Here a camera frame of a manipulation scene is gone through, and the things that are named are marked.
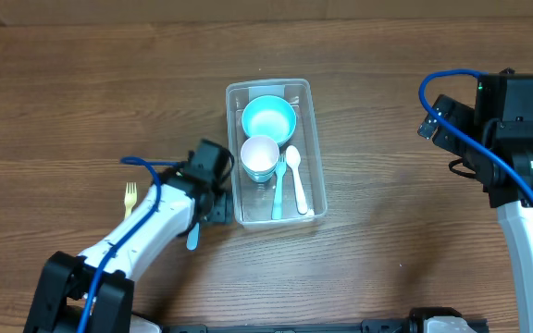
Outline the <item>light blue plastic fork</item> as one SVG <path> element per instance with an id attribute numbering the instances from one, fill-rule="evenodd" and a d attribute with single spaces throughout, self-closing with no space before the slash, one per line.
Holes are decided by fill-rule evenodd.
<path id="1" fill-rule="evenodd" d="M 200 224 L 196 223 L 188 233 L 186 247 L 189 251 L 194 251 L 198 247 L 200 239 Z"/>

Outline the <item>pink plastic cup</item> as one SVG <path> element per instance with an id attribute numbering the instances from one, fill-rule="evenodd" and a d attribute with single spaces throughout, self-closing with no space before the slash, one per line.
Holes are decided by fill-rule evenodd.
<path id="1" fill-rule="evenodd" d="M 242 145 L 240 158 L 248 170 L 268 171 L 273 169 L 279 160 L 279 146 L 266 135 L 253 136 Z"/>

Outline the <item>yellow plastic fork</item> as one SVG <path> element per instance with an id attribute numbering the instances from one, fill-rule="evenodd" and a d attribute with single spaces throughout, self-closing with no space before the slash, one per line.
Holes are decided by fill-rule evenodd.
<path id="1" fill-rule="evenodd" d="M 127 219 L 131 213 L 135 204 L 138 202 L 138 191 L 137 184 L 135 182 L 128 182 L 126 184 L 125 194 L 124 194 L 124 218 Z"/>

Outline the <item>green plastic fork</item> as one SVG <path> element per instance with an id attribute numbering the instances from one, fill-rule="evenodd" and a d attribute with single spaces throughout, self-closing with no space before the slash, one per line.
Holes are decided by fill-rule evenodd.
<path id="1" fill-rule="evenodd" d="M 287 170 L 285 155 L 281 154 L 275 168 L 276 186 L 271 218 L 278 220 L 282 218 L 282 201 L 283 201 L 283 179 Z"/>

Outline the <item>light blue bowl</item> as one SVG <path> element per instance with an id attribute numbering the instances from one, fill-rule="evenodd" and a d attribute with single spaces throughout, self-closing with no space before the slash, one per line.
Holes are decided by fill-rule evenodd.
<path id="1" fill-rule="evenodd" d="M 291 104 L 283 98 L 263 95 L 254 98 L 243 109 L 241 124 L 248 138 L 267 136 L 282 146 L 293 136 L 297 116 Z"/>

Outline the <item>pink plastic spoon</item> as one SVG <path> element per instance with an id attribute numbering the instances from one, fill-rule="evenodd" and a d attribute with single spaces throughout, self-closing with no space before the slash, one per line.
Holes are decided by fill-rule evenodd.
<path id="1" fill-rule="evenodd" d="M 301 181 L 299 166 L 301 164 L 301 156 L 298 149 L 289 145 L 285 152 L 286 162 L 288 167 L 291 169 L 293 176 L 293 185 L 295 191 L 295 200 L 298 213 L 300 215 L 306 215 L 308 212 L 308 205 L 304 193 L 303 183 Z"/>

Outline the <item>green plastic cup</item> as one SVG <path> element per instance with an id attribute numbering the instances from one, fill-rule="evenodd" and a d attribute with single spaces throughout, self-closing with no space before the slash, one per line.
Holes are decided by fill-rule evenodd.
<path id="1" fill-rule="evenodd" d="M 273 175 L 275 174 L 275 169 L 261 172 L 246 170 L 246 174 L 250 178 L 250 180 L 256 183 L 264 183 L 269 181 L 273 177 Z"/>

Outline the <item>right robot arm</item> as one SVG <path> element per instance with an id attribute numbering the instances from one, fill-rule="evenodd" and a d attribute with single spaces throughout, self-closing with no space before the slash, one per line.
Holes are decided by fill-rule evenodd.
<path id="1" fill-rule="evenodd" d="M 480 182 L 497 211 L 514 274 L 519 325 L 533 332 L 533 97 L 475 108 L 441 94 L 420 136 L 456 155 L 451 169 Z"/>

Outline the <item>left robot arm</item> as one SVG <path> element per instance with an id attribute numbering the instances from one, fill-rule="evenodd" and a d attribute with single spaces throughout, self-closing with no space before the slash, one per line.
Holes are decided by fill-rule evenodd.
<path id="1" fill-rule="evenodd" d="M 221 180 L 190 168 L 153 175 L 139 206 L 107 236 L 76 256 L 53 254 L 43 267 L 24 326 L 27 332 L 161 332 L 132 311 L 134 287 L 178 237 L 194 250 L 203 224 L 231 220 Z"/>

